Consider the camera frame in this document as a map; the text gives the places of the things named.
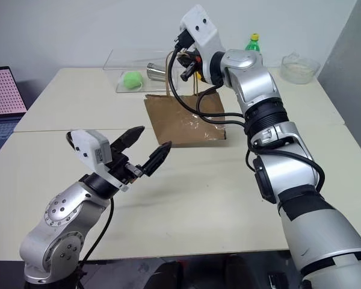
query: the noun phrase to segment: laptop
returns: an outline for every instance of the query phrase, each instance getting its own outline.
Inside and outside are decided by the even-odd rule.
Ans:
[[[0,67],[0,148],[25,113],[24,100],[11,69],[8,66]]]

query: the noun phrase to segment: tennis ball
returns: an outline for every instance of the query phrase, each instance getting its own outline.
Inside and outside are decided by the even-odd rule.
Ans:
[[[127,89],[134,89],[143,84],[143,77],[139,71],[130,71],[125,74],[123,84]]]

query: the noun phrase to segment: metal cup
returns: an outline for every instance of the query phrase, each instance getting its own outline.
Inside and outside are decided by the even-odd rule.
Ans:
[[[147,77],[155,81],[166,81],[165,68],[149,63],[147,65]]]

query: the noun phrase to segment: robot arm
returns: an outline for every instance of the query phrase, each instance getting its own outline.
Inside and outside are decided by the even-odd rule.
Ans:
[[[278,204],[292,258],[303,275],[301,287],[361,288],[361,236],[320,195],[324,172],[289,121],[261,54],[224,51],[217,29],[199,5],[183,17],[180,30],[175,53],[194,45],[192,54],[200,55],[203,65],[193,67],[202,67],[202,79],[225,84],[236,94],[248,148],[257,156],[253,161],[257,184],[264,199]]]
[[[89,230],[110,203],[112,214],[113,196],[119,190],[126,191],[137,178],[150,176],[170,151],[168,142],[143,166],[129,163],[122,152],[138,140],[143,130],[143,126],[129,129],[111,145],[97,131],[67,134],[79,159],[94,173],[54,197],[42,220],[22,242],[26,288],[76,288],[82,273],[79,253]]]

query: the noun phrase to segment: white table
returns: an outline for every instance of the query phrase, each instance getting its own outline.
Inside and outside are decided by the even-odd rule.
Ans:
[[[307,85],[291,84],[270,69],[290,119],[297,125],[344,124],[344,120],[315,79]],[[191,94],[192,81],[179,83],[179,94]],[[200,90],[206,88],[201,84]],[[219,89],[227,112],[239,112],[234,92]],[[37,98],[14,131],[70,129],[128,129],[151,122],[144,106],[146,93],[116,93],[105,71],[98,68],[61,69]]]
[[[298,128],[326,172],[324,197],[361,234],[358,144],[342,124]],[[122,132],[101,131],[110,141]],[[42,218],[50,199],[88,173],[64,134],[14,133],[0,151],[0,260],[19,260],[20,242]],[[117,193],[113,221],[91,258],[286,249],[277,208],[262,200],[244,164],[242,129],[229,127],[227,137],[215,146],[172,149],[152,177]],[[146,129],[126,153],[132,163],[142,164],[156,147],[153,131]],[[81,257],[107,216],[105,212],[88,234]]]

